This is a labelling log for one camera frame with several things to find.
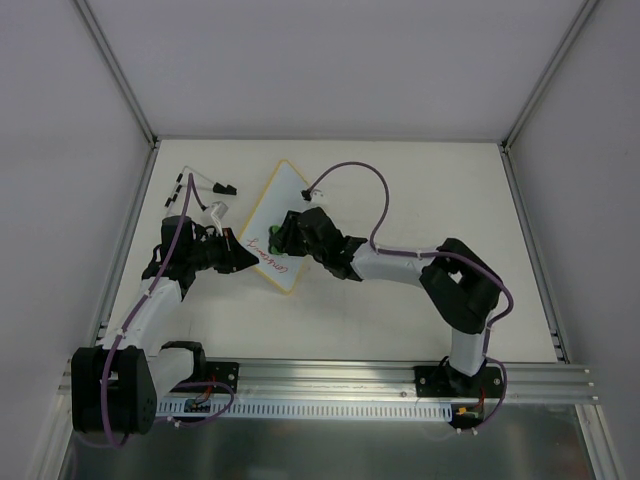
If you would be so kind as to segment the green whiteboard eraser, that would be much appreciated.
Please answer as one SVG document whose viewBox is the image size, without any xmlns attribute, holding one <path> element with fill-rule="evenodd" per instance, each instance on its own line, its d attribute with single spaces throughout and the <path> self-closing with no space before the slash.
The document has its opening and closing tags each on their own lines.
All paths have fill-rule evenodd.
<svg viewBox="0 0 640 480">
<path fill-rule="evenodd" d="M 282 247 L 282 238 L 279 234 L 280 227 L 277 225 L 272 225 L 269 228 L 269 243 L 268 243 L 268 251 L 273 255 L 282 255 L 283 251 Z"/>
</svg>

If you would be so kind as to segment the yellow-framed small whiteboard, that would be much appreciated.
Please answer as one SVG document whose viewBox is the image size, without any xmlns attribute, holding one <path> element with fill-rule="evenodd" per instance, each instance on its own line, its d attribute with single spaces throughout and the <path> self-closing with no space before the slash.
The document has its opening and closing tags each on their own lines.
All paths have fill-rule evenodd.
<svg viewBox="0 0 640 480">
<path fill-rule="evenodd" d="M 284 294 L 296 285 L 305 260 L 269 252 L 269 229 L 281 226 L 289 210 L 301 211 L 305 206 L 300 192 L 308 183 L 288 160 L 281 160 L 249 215 L 239 242 L 259 263 L 256 271 Z"/>
</svg>

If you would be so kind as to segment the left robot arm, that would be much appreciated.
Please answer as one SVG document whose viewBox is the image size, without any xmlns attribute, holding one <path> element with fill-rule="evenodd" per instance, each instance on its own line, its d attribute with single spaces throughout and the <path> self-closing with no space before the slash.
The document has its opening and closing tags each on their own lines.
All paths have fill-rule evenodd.
<svg viewBox="0 0 640 480">
<path fill-rule="evenodd" d="M 169 317 L 186 299 L 201 271 L 233 274 L 258 264 L 233 231 L 216 231 L 185 215 L 161 223 L 161 242 L 141 276 L 140 291 L 123 323 L 94 347 L 71 359 L 72 424 L 75 431 L 116 435 L 147 433 L 159 399 L 181 385 L 204 387 L 204 348 L 194 341 L 157 343 Z"/>
</svg>

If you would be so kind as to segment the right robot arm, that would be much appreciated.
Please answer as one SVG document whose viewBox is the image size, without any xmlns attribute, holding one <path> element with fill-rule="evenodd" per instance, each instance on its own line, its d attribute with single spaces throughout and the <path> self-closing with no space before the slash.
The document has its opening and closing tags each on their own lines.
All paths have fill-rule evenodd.
<svg viewBox="0 0 640 480">
<path fill-rule="evenodd" d="M 313 258 L 340 280 L 384 280 L 426 292 L 452 330 L 451 349 L 435 387 L 441 395 L 478 395 L 487 366 L 489 329 L 508 315 L 513 296 L 501 278 L 466 244 L 448 238 L 433 251 L 375 247 L 365 238 L 343 234 L 326 212 L 315 207 L 289 211 L 269 228 L 269 252 Z"/>
</svg>

